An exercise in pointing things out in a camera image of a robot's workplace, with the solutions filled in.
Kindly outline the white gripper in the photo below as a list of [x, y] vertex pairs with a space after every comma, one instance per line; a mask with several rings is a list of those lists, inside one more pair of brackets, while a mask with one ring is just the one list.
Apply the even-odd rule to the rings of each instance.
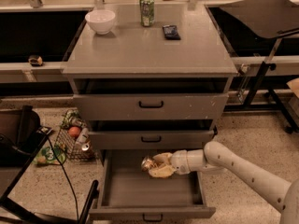
[[188, 152], [186, 150], [179, 150], [171, 154], [170, 152], [165, 152], [157, 154], [153, 159], [157, 163], [163, 163], [159, 167], [155, 167], [149, 170], [149, 175], [154, 178], [168, 178], [173, 173], [178, 175], [186, 175], [190, 172], [188, 165]]

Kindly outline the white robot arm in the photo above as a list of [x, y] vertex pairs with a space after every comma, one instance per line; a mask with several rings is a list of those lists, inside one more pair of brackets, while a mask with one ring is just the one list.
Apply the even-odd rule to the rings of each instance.
[[229, 170], [280, 212], [279, 224], [299, 224], [299, 180], [291, 183], [273, 175], [237, 156], [219, 142], [208, 142], [203, 149], [146, 157], [141, 167], [155, 178]]

